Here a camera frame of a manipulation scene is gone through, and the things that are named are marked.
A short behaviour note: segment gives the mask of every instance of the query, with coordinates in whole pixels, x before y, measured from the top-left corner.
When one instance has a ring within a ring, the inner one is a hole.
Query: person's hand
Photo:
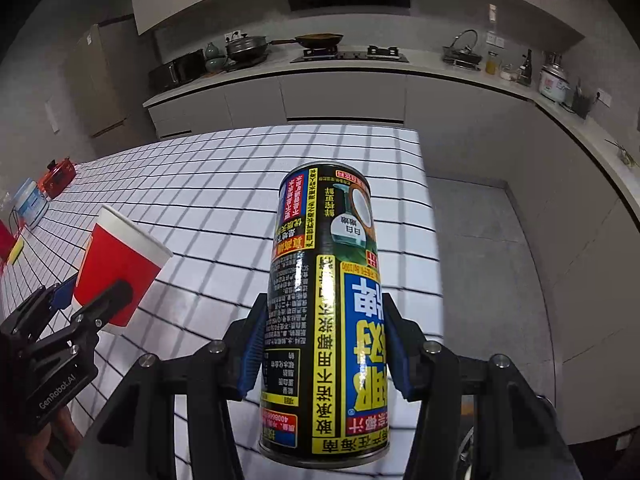
[[[56,413],[56,418],[53,421],[55,427],[60,431],[62,437],[65,439],[66,445],[71,451],[75,453],[76,450],[82,444],[82,433],[76,428],[76,425],[71,420],[71,412],[69,408],[64,406]]]
[[[46,480],[56,480],[44,462],[44,452],[51,439],[51,424],[47,424],[36,435],[18,435],[18,442],[33,468]]]
[[[33,468],[46,480],[55,480],[51,471],[44,462],[44,452],[51,440],[52,425],[54,425],[62,434],[62,437],[65,439],[65,443],[71,452],[76,452],[82,443],[82,434],[78,431],[78,428],[76,428],[76,425],[71,420],[71,413],[66,406],[58,410],[52,422],[47,424],[40,433],[30,436],[18,436],[18,442],[24,449],[25,457],[31,463]]]

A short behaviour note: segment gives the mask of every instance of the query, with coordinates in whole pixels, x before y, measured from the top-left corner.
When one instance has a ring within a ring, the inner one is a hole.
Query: cooking pot
[[[305,34],[297,36],[292,40],[273,40],[268,41],[264,36],[243,36],[238,40],[229,41],[226,44],[226,54],[230,59],[243,62],[256,59],[262,56],[270,44],[287,44],[297,43],[304,48],[330,48],[340,43],[342,34]]]
[[[557,103],[564,102],[569,83],[564,70],[556,64],[545,65],[540,71],[540,86],[538,91]]]

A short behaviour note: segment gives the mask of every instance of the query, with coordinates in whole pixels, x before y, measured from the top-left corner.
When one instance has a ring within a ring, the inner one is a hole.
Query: white tile surface
[[[78,165],[78,176],[50,204],[41,224],[24,232],[24,251],[0,277],[0,304],[8,313],[41,282],[52,284],[76,272],[103,202],[175,251],[124,336],[101,333],[95,387],[88,386],[71,408],[84,432],[143,351],[161,358],[192,354],[248,315],[268,285],[282,178],[302,161],[335,154],[370,176],[383,290],[424,333],[442,334],[438,253],[419,153],[411,130],[307,124],[172,139]],[[52,328],[65,326],[70,314],[71,309],[58,314]],[[258,396],[255,388],[248,401],[229,405],[236,442],[251,448],[239,453],[246,478],[355,480],[404,471],[419,405],[404,402],[395,391],[389,397],[391,452],[341,473],[286,468],[257,454]],[[176,413],[177,473],[187,480],[184,399],[177,400]]]

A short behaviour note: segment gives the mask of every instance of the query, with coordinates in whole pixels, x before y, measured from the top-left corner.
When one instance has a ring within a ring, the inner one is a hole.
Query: beverage can
[[[388,450],[385,325],[370,188],[312,162],[280,185],[262,359],[260,452],[352,467]]]

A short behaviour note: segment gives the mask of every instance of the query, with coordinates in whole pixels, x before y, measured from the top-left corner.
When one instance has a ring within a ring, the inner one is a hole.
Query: kitchen counter
[[[342,46],[343,50],[366,50],[365,46]],[[481,86],[501,93],[509,94],[517,98],[534,103],[540,110],[551,117],[558,125],[562,126],[589,152],[601,165],[612,182],[618,187],[622,195],[628,201],[640,223],[640,170],[630,170],[617,157],[618,149],[607,140],[614,140],[609,132],[602,128],[591,118],[583,120],[575,114],[571,114],[540,95],[537,88],[526,88],[515,82],[505,81],[499,76],[489,75],[483,70],[472,72],[458,67],[446,65],[440,59],[440,54],[421,50],[402,49],[409,62],[389,62],[377,60],[319,60],[314,62],[291,63],[290,61],[300,54],[300,48],[274,48],[268,59],[252,68],[237,70],[235,72],[206,75],[196,81],[179,88],[158,94],[143,106],[152,107],[162,102],[177,98],[181,95],[197,92],[215,86],[223,86],[241,80],[275,76],[279,74],[359,69],[375,72],[411,73],[414,75],[432,76],[461,83]]]
[[[84,433],[123,375],[144,352],[163,359],[193,353],[247,316],[265,292],[278,186],[311,160],[343,160],[367,176],[380,252],[383,290],[430,338],[441,339],[442,292],[430,197],[417,134],[353,125],[247,128],[166,140],[77,166],[78,176],[24,232],[24,250],[0,278],[0,304],[13,311],[40,284],[78,271],[103,203],[162,240],[174,257],[143,298],[122,336],[100,333],[98,376],[72,403]],[[60,311],[43,336],[68,325]],[[306,472],[271,462],[257,449],[259,387],[229,402],[248,479],[401,476],[419,403],[389,388],[391,452],[345,472]],[[190,477],[186,400],[175,405],[178,478]]]

